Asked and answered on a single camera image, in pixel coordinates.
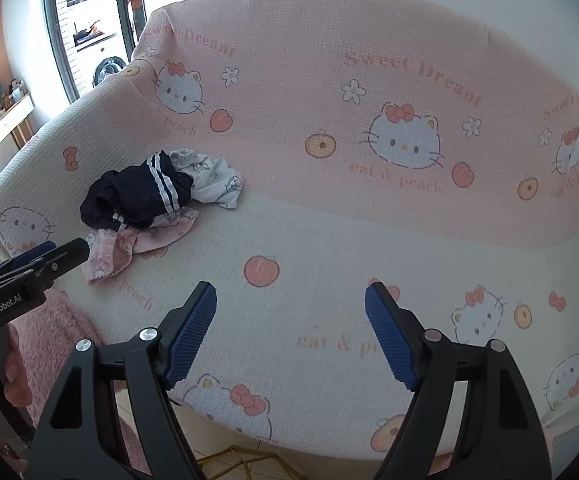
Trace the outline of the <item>person left hand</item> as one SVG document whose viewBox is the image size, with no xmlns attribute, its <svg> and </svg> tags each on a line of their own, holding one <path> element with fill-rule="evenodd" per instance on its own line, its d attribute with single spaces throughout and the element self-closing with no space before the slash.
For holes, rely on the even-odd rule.
<svg viewBox="0 0 579 480">
<path fill-rule="evenodd" d="M 27 373 L 20 353 L 20 340 L 14 325 L 8 325 L 9 353 L 4 360 L 4 395 L 16 408 L 27 408 L 32 404 L 32 390 L 28 385 Z"/>
</svg>

